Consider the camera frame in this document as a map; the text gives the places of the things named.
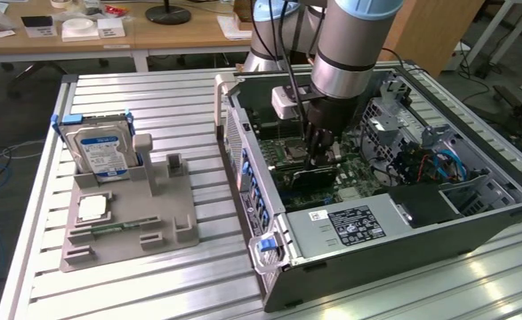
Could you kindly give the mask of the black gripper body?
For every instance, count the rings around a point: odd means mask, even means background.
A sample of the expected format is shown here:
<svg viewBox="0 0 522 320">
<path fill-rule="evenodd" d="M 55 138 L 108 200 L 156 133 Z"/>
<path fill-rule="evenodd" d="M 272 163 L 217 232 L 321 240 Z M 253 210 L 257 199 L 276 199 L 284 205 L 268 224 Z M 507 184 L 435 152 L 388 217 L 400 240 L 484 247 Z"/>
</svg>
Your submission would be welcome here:
<svg viewBox="0 0 522 320">
<path fill-rule="evenodd" d="M 356 106 L 357 97 L 319 97 L 308 102 L 307 122 L 315 130 L 329 131 L 333 136 L 340 136 L 351 122 Z"/>
</svg>

